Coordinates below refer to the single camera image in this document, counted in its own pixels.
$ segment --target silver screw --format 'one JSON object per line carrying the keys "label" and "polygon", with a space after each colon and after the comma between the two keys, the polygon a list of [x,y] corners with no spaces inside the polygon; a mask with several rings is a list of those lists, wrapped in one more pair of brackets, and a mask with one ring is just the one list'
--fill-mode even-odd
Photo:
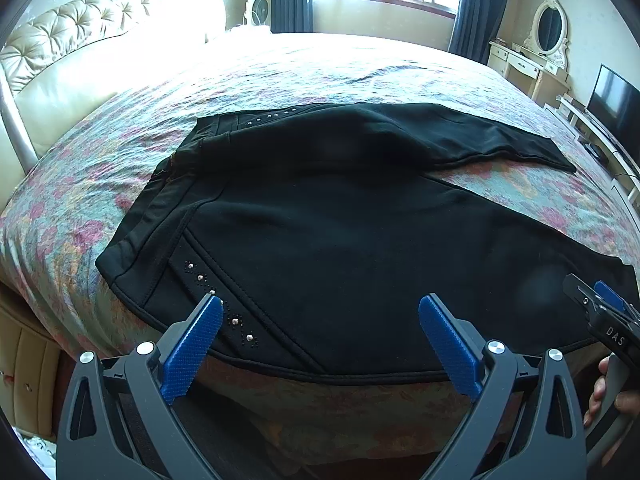
{"label": "silver screw", "polygon": [[138,347],[136,348],[136,352],[138,352],[140,355],[148,355],[154,351],[154,348],[155,346],[151,341],[145,341],[138,345]]}
{"label": "silver screw", "polygon": [[87,363],[90,363],[91,361],[94,360],[94,353],[93,352],[84,352],[81,356],[80,356],[80,362],[85,365]]}
{"label": "silver screw", "polygon": [[554,361],[562,361],[562,352],[552,348],[549,350],[549,357],[551,357]]}
{"label": "silver screw", "polygon": [[492,352],[494,354],[504,353],[505,347],[500,341],[491,341],[487,346],[489,348],[489,352]]}

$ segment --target finger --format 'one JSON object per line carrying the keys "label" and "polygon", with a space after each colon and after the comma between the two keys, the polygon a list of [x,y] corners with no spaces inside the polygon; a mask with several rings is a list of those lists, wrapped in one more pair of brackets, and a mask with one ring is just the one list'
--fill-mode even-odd
{"label": "finger", "polygon": [[599,400],[596,400],[593,395],[589,398],[589,414],[592,417],[595,417],[600,411],[602,403]]}
{"label": "finger", "polygon": [[616,397],[616,408],[620,413],[626,413],[631,416],[640,414],[640,393],[639,392],[621,392]]}
{"label": "finger", "polygon": [[614,453],[618,450],[618,448],[620,447],[620,444],[622,444],[622,439],[620,438],[613,446],[611,446],[611,449],[609,449],[604,456],[602,457],[602,466],[606,466],[607,463],[609,462],[609,460],[611,460],[611,457],[613,457]]}
{"label": "finger", "polygon": [[607,370],[609,370],[609,356],[598,363],[598,370],[600,370],[601,374],[607,375]]}
{"label": "finger", "polygon": [[593,397],[596,400],[604,399],[604,395],[607,393],[607,381],[604,377],[600,377],[593,387]]}

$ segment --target fan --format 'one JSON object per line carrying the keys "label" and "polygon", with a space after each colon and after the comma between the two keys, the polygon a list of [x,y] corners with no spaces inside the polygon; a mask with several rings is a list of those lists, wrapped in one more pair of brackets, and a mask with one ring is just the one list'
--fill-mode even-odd
{"label": "fan", "polygon": [[269,4],[267,0],[246,0],[246,12],[244,20],[247,25],[257,27],[264,25],[269,14]]}

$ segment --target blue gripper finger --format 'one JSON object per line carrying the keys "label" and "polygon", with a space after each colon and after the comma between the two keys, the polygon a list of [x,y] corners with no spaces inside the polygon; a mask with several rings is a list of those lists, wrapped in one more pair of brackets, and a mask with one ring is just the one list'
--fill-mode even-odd
{"label": "blue gripper finger", "polygon": [[617,295],[615,291],[605,282],[597,282],[593,286],[593,290],[598,296],[609,303],[617,311],[626,314],[626,301],[620,298],[620,296]]}
{"label": "blue gripper finger", "polygon": [[472,342],[453,325],[456,319],[434,294],[420,300],[418,316],[423,332],[456,391],[475,401],[482,392],[484,365],[469,348],[467,342]]}
{"label": "blue gripper finger", "polygon": [[222,325],[222,318],[222,302],[217,296],[212,296],[165,359],[160,393],[168,405],[187,393]]}

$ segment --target black jacket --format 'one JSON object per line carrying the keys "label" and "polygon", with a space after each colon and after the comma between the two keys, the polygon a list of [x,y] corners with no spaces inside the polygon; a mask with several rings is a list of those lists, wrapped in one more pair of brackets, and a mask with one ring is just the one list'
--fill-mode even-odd
{"label": "black jacket", "polygon": [[638,304],[634,270],[425,173],[497,157],[575,171],[549,139],[434,104],[199,119],[96,266],[160,330],[215,290],[211,353],[303,381],[445,379],[418,323],[430,292],[515,352],[579,348],[564,276]]}

